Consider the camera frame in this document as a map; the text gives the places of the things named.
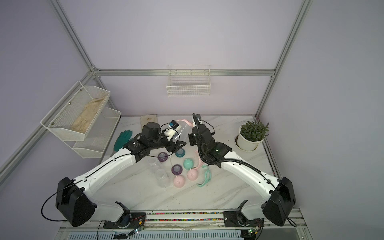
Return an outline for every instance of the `wall-mounted basket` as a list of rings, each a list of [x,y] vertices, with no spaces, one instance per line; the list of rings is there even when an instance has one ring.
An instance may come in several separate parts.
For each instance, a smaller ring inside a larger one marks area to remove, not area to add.
[[[120,111],[105,107],[85,140],[76,142],[72,149],[82,158],[101,158],[120,115]]]
[[[211,93],[209,69],[210,65],[169,65],[168,96],[209,95]]]
[[[40,122],[62,141],[84,141],[109,99],[110,92],[105,89],[96,86],[83,86],[80,82],[77,82],[75,85],[79,85],[79,89],[53,120],[47,126],[43,123],[45,118]],[[85,105],[92,99],[103,97],[105,99],[100,103],[99,110],[85,132],[71,130],[72,124],[83,112]]]

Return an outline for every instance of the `wire basket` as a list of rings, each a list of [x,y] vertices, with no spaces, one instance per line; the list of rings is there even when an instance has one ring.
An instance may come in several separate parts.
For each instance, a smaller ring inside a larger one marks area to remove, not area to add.
[[[82,158],[101,158],[120,119],[121,112],[105,107],[84,141],[72,149]]]
[[[51,133],[62,141],[84,141],[109,99],[110,92],[105,89],[98,88],[96,86],[83,86],[80,82],[77,82],[75,85],[78,84],[80,84],[80,88],[61,109],[61,111],[53,118],[50,124],[46,126],[44,125],[43,120],[41,121],[43,126],[45,126]],[[100,108],[85,130],[85,133],[71,130],[72,124],[83,112],[85,105],[92,99],[102,97],[106,98],[102,103],[100,103]]]
[[[170,65],[167,92],[170,97],[210,95],[209,65]]]

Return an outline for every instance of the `beige towel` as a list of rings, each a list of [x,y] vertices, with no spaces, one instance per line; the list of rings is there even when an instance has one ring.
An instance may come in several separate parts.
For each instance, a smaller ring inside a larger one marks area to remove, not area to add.
[[[107,97],[95,98],[85,104],[82,113],[73,122],[71,130],[85,133],[106,98]]]

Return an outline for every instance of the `plastic bottle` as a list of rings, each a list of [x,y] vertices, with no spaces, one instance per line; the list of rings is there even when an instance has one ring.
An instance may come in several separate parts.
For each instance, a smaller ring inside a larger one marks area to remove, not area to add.
[[[156,170],[155,176],[156,176],[157,184],[160,187],[168,187],[169,186],[170,179],[169,179],[169,176],[164,169],[160,168],[160,169]]]
[[[157,158],[155,157],[151,157],[148,159],[148,165],[149,165],[149,169],[152,173],[155,173],[156,170],[160,169],[160,162]]]
[[[179,136],[177,135],[177,133],[175,133],[175,136],[174,136],[174,141],[176,142],[177,140],[180,140],[180,141],[183,141],[183,142],[186,142],[186,140],[188,139],[188,134],[191,132],[192,128],[193,128],[193,124],[190,123],[188,120],[186,119],[179,119],[176,121],[179,125],[180,125],[180,130],[178,130],[178,133],[180,135],[180,139],[179,139]]]

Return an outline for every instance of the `green glove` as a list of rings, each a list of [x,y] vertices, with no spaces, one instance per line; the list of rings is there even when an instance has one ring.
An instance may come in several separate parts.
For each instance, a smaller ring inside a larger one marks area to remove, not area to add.
[[[120,148],[124,146],[132,137],[132,131],[131,130],[125,130],[124,132],[120,133],[120,136],[115,142],[115,146],[113,146],[113,150],[117,152]]]

